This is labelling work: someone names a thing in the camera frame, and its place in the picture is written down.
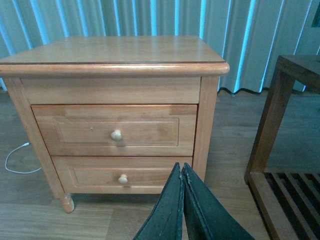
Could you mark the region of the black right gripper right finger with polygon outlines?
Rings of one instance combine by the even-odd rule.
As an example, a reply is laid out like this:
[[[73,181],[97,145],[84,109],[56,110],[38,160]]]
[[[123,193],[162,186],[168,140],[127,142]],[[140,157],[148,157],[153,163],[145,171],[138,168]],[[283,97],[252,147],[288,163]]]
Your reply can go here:
[[[188,163],[182,169],[184,218],[190,240],[252,240]]]

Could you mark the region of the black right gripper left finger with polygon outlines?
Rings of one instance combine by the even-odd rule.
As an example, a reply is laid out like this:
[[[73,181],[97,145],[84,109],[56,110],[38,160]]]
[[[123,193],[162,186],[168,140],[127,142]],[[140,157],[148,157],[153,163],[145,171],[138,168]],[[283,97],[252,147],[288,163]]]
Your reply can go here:
[[[135,240],[181,240],[184,215],[184,181],[175,163],[151,214]]]

